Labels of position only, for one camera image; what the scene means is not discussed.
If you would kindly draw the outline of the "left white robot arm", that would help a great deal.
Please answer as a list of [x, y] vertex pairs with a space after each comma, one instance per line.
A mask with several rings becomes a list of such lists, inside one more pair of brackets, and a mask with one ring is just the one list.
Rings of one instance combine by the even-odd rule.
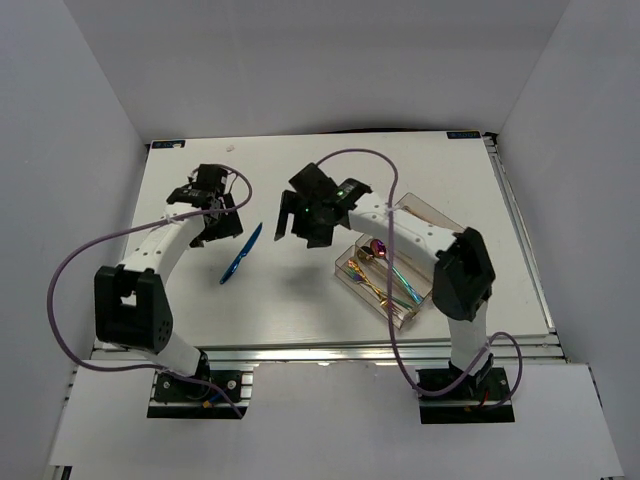
[[243, 232], [226, 190], [229, 174], [219, 165], [199, 165], [167, 197], [160, 224], [117, 266], [103, 266], [94, 277], [97, 338], [178, 374], [177, 387], [191, 399], [209, 392], [212, 377], [204, 352], [174, 331], [165, 287], [186, 250]]

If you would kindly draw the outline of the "black spoon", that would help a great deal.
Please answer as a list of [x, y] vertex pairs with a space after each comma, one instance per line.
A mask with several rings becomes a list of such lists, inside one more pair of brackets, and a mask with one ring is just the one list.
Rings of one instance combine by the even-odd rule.
[[357, 256], [360, 260], [371, 265], [385, 266], [386, 261], [375, 254], [375, 252], [368, 246], [363, 245], [358, 249]]

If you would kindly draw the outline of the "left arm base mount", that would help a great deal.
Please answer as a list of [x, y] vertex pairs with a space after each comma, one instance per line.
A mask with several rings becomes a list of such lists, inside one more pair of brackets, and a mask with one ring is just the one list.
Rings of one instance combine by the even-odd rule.
[[168, 373], [154, 377], [147, 408], [149, 419], [239, 420], [235, 408], [245, 414], [251, 394], [252, 373], [241, 369], [213, 368], [207, 382], [216, 389], [178, 380]]

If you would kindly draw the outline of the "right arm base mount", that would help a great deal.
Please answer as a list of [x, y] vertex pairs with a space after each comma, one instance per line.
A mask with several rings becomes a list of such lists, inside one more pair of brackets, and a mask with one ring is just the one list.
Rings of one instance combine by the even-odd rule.
[[510, 391], [503, 367], [493, 367], [479, 387], [465, 383], [441, 397], [418, 397], [422, 425], [480, 425], [515, 422], [510, 400], [496, 407]]

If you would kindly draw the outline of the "iridescent purple spoon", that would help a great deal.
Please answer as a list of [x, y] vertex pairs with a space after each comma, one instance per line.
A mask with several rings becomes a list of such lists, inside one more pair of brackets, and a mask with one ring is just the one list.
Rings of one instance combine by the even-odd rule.
[[384, 242], [382, 240], [374, 238], [370, 241], [369, 247], [371, 248], [376, 258], [383, 260], [387, 264], [387, 266], [391, 268], [392, 273], [403, 285], [403, 287], [407, 291], [407, 294], [412, 298], [412, 300], [416, 304], [420, 304], [423, 301], [423, 297], [413, 288], [413, 286], [400, 273], [400, 271], [395, 266], [391, 265], [391, 261], [389, 260], [387, 254], [387, 247]]

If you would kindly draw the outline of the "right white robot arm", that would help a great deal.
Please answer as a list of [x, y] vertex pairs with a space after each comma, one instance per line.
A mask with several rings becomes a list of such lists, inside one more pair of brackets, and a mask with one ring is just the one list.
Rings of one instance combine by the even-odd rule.
[[431, 279], [432, 302], [448, 320], [453, 390], [466, 399], [484, 391], [493, 361], [486, 317], [496, 274], [482, 235], [392, 211], [368, 185], [353, 178], [337, 184], [314, 163], [289, 183], [292, 188], [281, 195], [275, 238], [285, 235], [292, 217], [291, 232], [309, 248], [330, 246], [334, 228], [342, 226], [383, 240], [389, 254], [407, 256]]

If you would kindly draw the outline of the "blue knife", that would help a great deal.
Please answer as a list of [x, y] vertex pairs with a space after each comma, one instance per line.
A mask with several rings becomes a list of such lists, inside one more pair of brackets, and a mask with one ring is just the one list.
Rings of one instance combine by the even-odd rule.
[[252, 234], [250, 235], [249, 239], [246, 241], [244, 246], [241, 248], [239, 253], [236, 255], [234, 260], [231, 262], [229, 267], [226, 269], [224, 274], [221, 276], [221, 278], [219, 280], [219, 284], [220, 285], [224, 285], [234, 275], [234, 273], [237, 271], [239, 265], [241, 264], [242, 260], [253, 249], [256, 241], [258, 240], [258, 238], [261, 235], [262, 229], [263, 229], [263, 223], [260, 222], [258, 224], [258, 226], [255, 228], [255, 230], [252, 232]]

